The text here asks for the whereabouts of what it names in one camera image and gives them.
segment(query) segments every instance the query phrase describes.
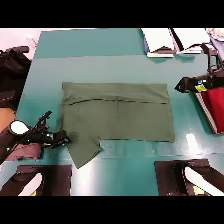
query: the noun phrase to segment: white floor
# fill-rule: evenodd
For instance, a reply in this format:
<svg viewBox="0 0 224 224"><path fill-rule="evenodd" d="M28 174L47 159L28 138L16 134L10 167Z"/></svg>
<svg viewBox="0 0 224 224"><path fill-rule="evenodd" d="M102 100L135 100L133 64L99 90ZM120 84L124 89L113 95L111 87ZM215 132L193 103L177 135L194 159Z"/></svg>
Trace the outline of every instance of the white floor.
<svg viewBox="0 0 224 224"><path fill-rule="evenodd" d="M33 59L36 44L42 31L94 29L94 28L0 28L0 50L5 51L11 47L29 46L30 52L26 54Z"/></svg>

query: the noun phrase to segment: teal table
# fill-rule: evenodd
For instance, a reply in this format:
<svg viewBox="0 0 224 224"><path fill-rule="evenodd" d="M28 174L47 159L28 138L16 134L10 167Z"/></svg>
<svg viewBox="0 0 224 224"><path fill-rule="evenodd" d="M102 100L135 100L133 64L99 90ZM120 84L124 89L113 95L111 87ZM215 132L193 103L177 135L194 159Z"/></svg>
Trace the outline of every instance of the teal table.
<svg viewBox="0 0 224 224"><path fill-rule="evenodd" d="M140 29L43 32L17 112L34 125L48 110L58 130L62 82L168 83L176 141L101 141L103 151L77 170L66 147L45 149L39 161L6 162L0 186L21 164L73 164L71 195L158 195L154 162L208 158L224 173L224 137L214 135L191 94L174 90L183 76L207 70L206 55L152 60L145 56Z"/></svg>

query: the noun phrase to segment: yellow sticker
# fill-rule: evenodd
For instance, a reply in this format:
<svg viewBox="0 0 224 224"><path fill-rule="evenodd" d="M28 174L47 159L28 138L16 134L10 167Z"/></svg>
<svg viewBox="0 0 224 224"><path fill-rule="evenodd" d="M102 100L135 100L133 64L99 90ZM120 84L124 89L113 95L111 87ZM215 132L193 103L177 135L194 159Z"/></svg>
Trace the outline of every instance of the yellow sticker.
<svg viewBox="0 0 224 224"><path fill-rule="evenodd" d="M196 88L199 92L201 92L201 91L206 91L206 90L207 90L203 84L198 85L198 86L195 86L195 88Z"/></svg>
<svg viewBox="0 0 224 224"><path fill-rule="evenodd" d="M30 196L36 196L37 195L37 192L34 191Z"/></svg>
<svg viewBox="0 0 224 224"><path fill-rule="evenodd" d="M194 188L195 195L199 195L199 194L204 194L205 193L201 188L199 188L197 186L194 186L193 188Z"/></svg>

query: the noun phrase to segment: red cloth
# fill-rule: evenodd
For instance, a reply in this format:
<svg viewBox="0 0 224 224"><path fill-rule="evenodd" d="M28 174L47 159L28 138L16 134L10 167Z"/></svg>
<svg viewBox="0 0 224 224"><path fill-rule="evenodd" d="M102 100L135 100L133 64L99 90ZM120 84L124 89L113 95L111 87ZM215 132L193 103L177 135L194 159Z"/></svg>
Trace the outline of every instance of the red cloth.
<svg viewBox="0 0 224 224"><path fill-rule="evenodd" d="M201 95L215 121L217 132L224 132L224 88L208 90Z"/></svg>

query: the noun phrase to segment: olive green fabric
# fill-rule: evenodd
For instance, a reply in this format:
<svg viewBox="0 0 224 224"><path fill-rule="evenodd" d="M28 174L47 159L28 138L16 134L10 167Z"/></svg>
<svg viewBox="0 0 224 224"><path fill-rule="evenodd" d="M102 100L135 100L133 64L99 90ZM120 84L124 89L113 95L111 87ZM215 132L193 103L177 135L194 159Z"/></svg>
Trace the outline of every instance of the olive green fabric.
<svg viewBox="0 0 224 224"><path fill-rule="evenodd" d="M166 84L64 82L63 92L61 128L77 168L101 150L100 139L175 140Z"/></svg>

